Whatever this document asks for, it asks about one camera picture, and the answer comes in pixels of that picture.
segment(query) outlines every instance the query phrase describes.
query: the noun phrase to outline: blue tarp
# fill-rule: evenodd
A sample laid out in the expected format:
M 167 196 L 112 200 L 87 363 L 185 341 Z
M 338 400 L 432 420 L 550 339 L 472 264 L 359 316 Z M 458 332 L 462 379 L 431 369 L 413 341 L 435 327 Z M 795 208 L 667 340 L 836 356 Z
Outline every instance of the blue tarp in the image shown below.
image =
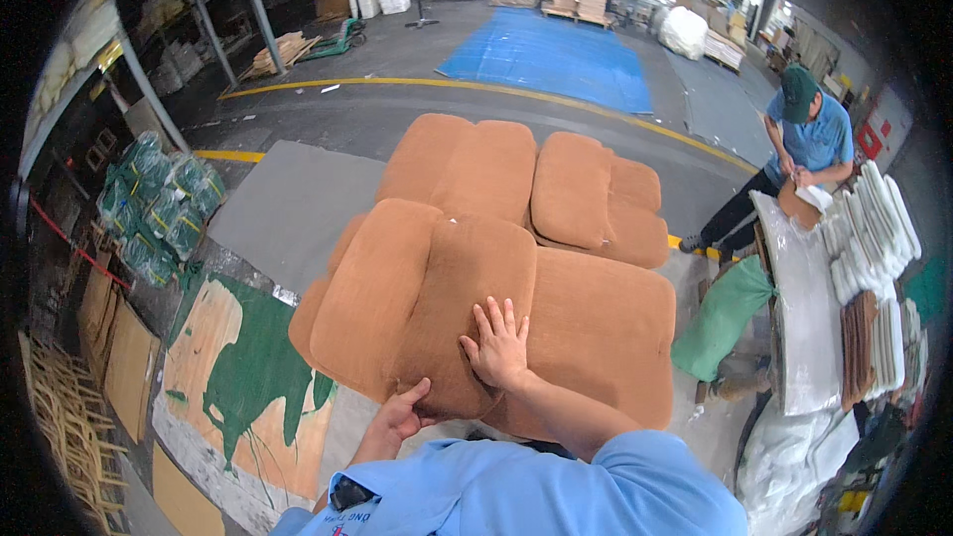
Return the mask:
M 530 9 L 497 7 L 436 72 L 652 112 L 638 57 L 614 32 Z

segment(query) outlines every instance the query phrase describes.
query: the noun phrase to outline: black pants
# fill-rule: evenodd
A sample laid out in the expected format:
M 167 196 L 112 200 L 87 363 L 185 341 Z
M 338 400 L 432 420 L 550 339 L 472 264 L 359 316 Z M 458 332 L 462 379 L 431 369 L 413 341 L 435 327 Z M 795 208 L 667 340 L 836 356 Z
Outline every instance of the black pants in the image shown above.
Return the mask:
M 755 204 L 748 197 L 748 191 L 760 191 L 771 197 L 778 196 L 780 189 L 771 182 L 764 168 L 745 184 L 738 194 L 731 198 L 724 207 L 719 209 L 711 220 L 701 230 L 701 239 L 704 244 L 714 244 L 724 239 L 721 250 L 735 252 L 755 242 L 755 222 L 751 221 L 738 228 L 728 236 L 735 226 L 747 218 L 755 210 Z

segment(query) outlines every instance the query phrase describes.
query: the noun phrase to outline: green bundle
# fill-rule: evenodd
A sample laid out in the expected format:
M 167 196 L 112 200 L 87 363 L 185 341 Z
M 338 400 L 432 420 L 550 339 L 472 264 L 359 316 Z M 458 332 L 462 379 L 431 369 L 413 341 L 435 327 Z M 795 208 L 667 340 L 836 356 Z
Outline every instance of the green bundle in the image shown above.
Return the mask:
M 159 194 L 173 169 L 169 156 L 162 153 L 159 135 L 144 131 L 130 147 L 123 163 L 135 179 L 131 193 L 144 203 L 152 202 Z
M 180 207 L 172 189 L 163 188 L 159 191 L 158 197 L 155 198 L 144 220 L 156 238 L 163 238 L 169 233 L 169 226 L 175 220 Z
M 225 197 L 225 184 L 211 164 L 205 164 L 205 176 L 192 194 L 192 205 L 201 214 L 202 220 L 208 220 Z
M 142 208 L 133 199 L 126 183 L 119 178 L 110 182 L 109 175 L 106 188 L 96 200 L 96 208 L 103 225 L 116 238 L 135 232 L 136 224 L 142 218 Z
M 188 261 L 201 238 L 202 216 L 197 209 L 186 202 L 179 209 L 172 225 L 169 226 L 166 243 L 175 249 L 175 254 L 181 261 Z
M 153 246 L 141 233 L 123 240 L 120 259 L 133 273 L 155 287 L 166 285 L 175 273 L 172 257 Z

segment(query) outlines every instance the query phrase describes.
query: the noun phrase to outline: white bag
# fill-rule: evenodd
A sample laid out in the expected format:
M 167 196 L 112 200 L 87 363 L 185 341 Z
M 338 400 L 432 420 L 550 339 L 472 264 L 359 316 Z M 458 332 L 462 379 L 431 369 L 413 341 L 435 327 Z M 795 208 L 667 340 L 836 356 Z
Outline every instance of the white bag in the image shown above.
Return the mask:
M 697 61 L 705 51 L 708 23 L 684 6 L 668 14 L 659 30 L 659 42 L 690 61 Z

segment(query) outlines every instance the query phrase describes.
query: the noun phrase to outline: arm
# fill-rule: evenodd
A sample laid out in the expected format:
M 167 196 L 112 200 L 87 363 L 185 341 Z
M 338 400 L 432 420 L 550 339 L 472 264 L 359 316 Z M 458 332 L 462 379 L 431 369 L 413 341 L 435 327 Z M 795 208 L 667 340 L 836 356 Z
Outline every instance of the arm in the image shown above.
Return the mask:
M 431 418 L 420 418 L 413 405 L 430 392 L 430 379 L 424 377 L 413 389 L 400 395 L 394 394 L 380 407 L 374 420 L 367 427 L 351 463 L 347 468 L 364 462 L 379 462 L 398 458 L 400 446 L 405 439 L 417 434 L 424 426 L 436 424 Z M 312 513 L 317 513 L 328 504 L 328 492 L 317 500 Z
M 787 153 L 786 149 L 784 149 L 784 143 L 781 141 L 778 124 L 775 123 L 774 119 L 772 119 L 768 114 L 764 115 L 764 129 L 768 132 L 768 138 L 771 140 L 771 145 L 773 145 L 775 150 L 778 152 L 780 171 L 783 174 L 790 176 L 794 172 L 794 159 L 791 158 L 791 155 Z
M 526 366 L 529 317 L 523 318 L 517 332 L 510 299 L 506 299 L 503 313 L 492 297 L 486 302 L 489 320 L 483 308 L 474 305 L 479 345 L 460 336 L 470 364 L 483 383 L 499 387 L 526 404 L 564 447 L 587 462 L 614 436 L 641 429 L 636 421 L 613 407 L 554 386 L 530 371 Z

